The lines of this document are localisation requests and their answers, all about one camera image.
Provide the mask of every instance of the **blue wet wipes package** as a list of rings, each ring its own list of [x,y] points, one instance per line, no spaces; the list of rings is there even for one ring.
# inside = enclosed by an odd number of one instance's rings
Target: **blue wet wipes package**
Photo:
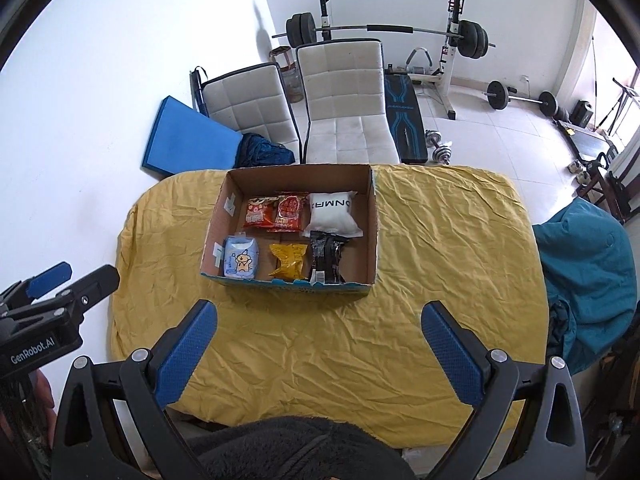
[[[255,238],[229,236],[225,241],[225,276],[252,280],[258,266],[258,243]]]

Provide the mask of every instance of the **teal fabric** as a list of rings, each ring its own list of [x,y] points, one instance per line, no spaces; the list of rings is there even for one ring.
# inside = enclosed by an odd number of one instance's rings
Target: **teal fabric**
[[[575,374],[631,323],[638,294],[631,243],[613,216],[581,198],[533,232],[550,309],[547,355],[561,355]]]

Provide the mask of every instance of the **cardboard box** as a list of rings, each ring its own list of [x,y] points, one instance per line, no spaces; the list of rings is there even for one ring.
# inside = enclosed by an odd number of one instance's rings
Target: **cardboard box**
[[[340,273],[346,283],[324,285],[296,280],[286,282],[272,279],[277,259],[269,244],[309,243],[299,233],[270,233],[265,229],[244,229],[247,202],[259,196],[274,196],[278,192],[335,193],[356,191],[351,215],[362,229],[363,236],[352,238],[342,249]],[[303,228],[309,224],[308,203],[303,210]],[[255,279],[226,278],[223,273],[224,246],[229,235],[245,232],[258,243],[259,256]],[[291,290],[321,292],[367,292],[376,278],[378,245],[378,213],[373,186],[373,173],[367,164],[304,164],[295,166],[267,166],[230,170],[220,188],[220,195],[209,222],[200,273],[227,285],[277,286]],[[312,263],[311,248],[305,253],[303,276],[309,277]]]

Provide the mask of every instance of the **blue gripper pad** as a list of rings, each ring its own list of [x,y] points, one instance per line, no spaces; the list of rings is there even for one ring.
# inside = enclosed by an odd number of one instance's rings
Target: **blue gripper pad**
[[[67,262],[60,262],[31,279],[27,286],[27,296],[37,300],[70,279],[71,266]]]
[[[463,404],[479,406],[484,396],[482,370],[433,303],[422,309],[422,335]]]
[[[180,325],[169,329],[156,346],[171,342],[172,348],[152,350],[154,357],[162,356],[162,362],[155,372],[156,389],[154,395],[162,410],[168,404],[177,402],[189,378],[200,362],[218,328],[218,311],[210,301],[199,300]]]

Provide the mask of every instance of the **yellow tablecloth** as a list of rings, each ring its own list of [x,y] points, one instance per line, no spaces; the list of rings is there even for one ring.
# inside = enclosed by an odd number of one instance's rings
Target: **yellow tablecloth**
[[[375,166],[378,275],[362,297],[224,286],[200,276],[223,176],[163,180],[132,208],[120,234],[115,358],[150,348],[199,298],[218,307],[218,332],[176,409],[231,426],[320,415],[393,447],[446,444],[470,409],[422,337],[420,311],[430,300],[441,300],[488,348],[543,362],[542,268],[527,213],[505,177]]]

